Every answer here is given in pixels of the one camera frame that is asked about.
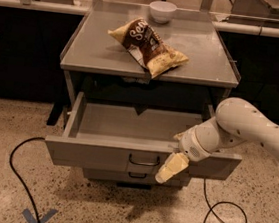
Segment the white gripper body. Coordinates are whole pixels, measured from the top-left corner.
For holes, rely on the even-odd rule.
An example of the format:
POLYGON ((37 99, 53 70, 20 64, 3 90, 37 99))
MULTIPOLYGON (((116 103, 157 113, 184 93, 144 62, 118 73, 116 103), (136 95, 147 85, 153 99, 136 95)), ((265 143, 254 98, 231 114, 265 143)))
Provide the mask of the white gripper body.
POLYGON ((222 148, 229 148, 234 142, 231 134, 217 124, 214 117, 189 128, 181 135, 179 150, 191 161, 201 161, 222 148))

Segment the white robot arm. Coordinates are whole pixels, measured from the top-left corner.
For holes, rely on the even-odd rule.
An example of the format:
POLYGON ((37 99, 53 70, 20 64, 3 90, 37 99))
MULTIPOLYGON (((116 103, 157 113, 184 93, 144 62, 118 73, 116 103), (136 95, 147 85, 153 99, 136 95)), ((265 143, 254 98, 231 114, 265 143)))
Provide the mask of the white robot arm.
POLYGON ((263 115, 254 105, 238 97, 218 104, 215 116, 175 136, 177 152, 165 160, 155 180, 166 183, 191 162, 200 162, 223 148, 252 141, 279 161, 279 125, 263 115))

